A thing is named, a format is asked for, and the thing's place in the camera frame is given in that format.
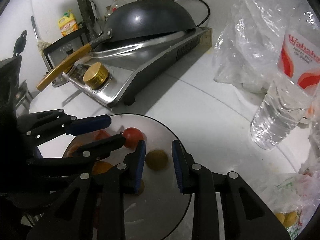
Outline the yellow-green longan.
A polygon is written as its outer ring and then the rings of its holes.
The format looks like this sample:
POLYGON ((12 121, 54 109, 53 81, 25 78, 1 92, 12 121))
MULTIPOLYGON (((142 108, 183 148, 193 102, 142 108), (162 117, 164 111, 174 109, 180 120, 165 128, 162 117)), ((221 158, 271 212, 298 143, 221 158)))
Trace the yellow-green longan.
POLYGON ((284 216, 283 226, 285 228, 289 228, 289 227, 293 226, 297 220, 298 220, 298 212, 297 211, 292 211, 292 212, 286 213, 284 216))
POLYGON ((281 224, 284 224, 284 221, 285 221, 285 215, 281 212, 277 212, 274 214, 277 219, 281 222, 281 224))
POLYGON ((166 168, 169 158, 163 150, 153 150, 146 155, 145 162, 150 169, 160 171, 166 168))
POLYGON ((144 184, 144 181, 141 179, 140 180, 140 187, 138 189, 138 195, 140 196, 145 190, 145 184, 144 184))

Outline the printed plastic fruit bag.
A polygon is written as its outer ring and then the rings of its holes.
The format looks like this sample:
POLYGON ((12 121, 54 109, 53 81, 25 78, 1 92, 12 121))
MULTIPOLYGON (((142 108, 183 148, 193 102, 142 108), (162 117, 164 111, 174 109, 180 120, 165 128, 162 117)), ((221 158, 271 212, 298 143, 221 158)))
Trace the printed plastic fruit bag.
POLYGON ((274 214, 298 212, 296 223, 285 228, 291 239, 297 239, 319 207, 319 120, 311 124, 309 142, 309 157, 297 173, 275 174, 250 182, 274 214))

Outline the white plate black rim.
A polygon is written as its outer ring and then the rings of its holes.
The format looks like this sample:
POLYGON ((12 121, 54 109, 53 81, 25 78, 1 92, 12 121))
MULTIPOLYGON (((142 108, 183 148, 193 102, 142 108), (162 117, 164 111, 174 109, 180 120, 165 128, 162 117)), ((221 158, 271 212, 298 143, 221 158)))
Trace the white plate black rim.
POLYGON ((129 127, 144 134, 146 155, 163 150, 169 158, 165 169, 154 171, 144 163, 142 180, 144 192, 139 196, 124 196, 124 225, 126 239, 191 239, 193 214, 191 195, 180 193, 171 155, 176 135, 157 120, 138 114, 111 116, 105 129, 116 135, 129 127))

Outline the steel induction cooker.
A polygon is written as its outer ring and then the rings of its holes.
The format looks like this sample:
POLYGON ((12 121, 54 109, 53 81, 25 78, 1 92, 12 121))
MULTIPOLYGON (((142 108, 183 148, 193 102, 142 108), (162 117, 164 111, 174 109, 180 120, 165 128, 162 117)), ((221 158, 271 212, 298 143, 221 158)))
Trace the steel induction cooker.
POLYGON ((195 28, 110 50, 97 49, 76 61, 63 77, 103 106, 113 107, 119 102, 131 105, 136 94, 194 49, 208 32, 207 28, 195 28), (83 77, 96 62, 110 75, 101 88, 92 89, 83 77))

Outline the yellow detergent bottle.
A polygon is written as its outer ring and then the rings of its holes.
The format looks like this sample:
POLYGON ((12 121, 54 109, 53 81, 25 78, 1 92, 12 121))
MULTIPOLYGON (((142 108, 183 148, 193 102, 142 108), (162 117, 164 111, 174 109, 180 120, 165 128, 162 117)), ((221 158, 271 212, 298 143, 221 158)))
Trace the yellow detergent bottle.
POLYGON ((79 29, 76 18, 71 10, 65 12, 63 16, 58 20, 57 24, 62 36, 67 36, 68 34, 79 29))

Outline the clear water bottle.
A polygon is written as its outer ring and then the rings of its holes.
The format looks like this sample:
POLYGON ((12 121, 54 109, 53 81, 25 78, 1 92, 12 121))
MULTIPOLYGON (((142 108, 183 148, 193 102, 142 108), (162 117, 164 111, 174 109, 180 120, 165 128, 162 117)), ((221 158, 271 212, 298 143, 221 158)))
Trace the clear water bottle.
POLYGON ((264 150, 298 125, 319 87, 319 21, 310 11, 290 18, 277 67, 251 123, 252 140, 264 150))

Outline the oil bottle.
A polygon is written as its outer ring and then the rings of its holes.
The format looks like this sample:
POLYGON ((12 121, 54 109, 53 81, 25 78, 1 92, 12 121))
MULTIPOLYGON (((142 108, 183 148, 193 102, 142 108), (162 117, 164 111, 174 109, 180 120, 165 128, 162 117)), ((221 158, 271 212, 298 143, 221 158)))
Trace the oil bottle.
POLYGON ((106 22, 108 20, 108 18, 110 17, 110 15, 114 12, 114 9, 111 5, 106 7, 106 13, 104 14, 104 21, 106 22))

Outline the black wok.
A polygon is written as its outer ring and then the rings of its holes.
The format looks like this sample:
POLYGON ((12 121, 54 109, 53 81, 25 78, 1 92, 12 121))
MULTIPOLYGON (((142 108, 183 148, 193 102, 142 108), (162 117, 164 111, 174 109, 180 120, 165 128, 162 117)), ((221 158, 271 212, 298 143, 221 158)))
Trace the black wok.
POLYGON ((99 37, 68 55, 41 79, 36 88, 40 92, 43 91, 61 73, 67 72, 76 61, 106 40, 118 42, 195 28, 196 24, 189 12, 172 0, 141 0, 127 3, 111 14, 99 37))

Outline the red-cap sauce bottle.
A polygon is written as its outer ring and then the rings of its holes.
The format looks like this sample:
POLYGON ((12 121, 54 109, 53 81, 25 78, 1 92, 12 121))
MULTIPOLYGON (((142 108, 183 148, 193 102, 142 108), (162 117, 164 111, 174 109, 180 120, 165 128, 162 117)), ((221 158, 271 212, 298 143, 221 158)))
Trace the red-cap sauce bottle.
POLYGON ((110 7, 110 12, 113 13, 116 11, 119 7, 126 5, 127 2, 125 0, 113 0, 113 3, 110 7))

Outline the crumpled clear plastic bag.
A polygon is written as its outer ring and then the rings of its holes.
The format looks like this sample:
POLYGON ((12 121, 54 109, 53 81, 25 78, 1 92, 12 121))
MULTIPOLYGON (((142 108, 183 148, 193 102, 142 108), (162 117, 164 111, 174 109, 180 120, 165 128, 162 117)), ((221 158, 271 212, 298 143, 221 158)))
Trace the crumpled clear plastic bag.
POLYGON ((305 0, 232 0, 215 44, 214 81, 252 93, 266 92, 289 18, 305 0))

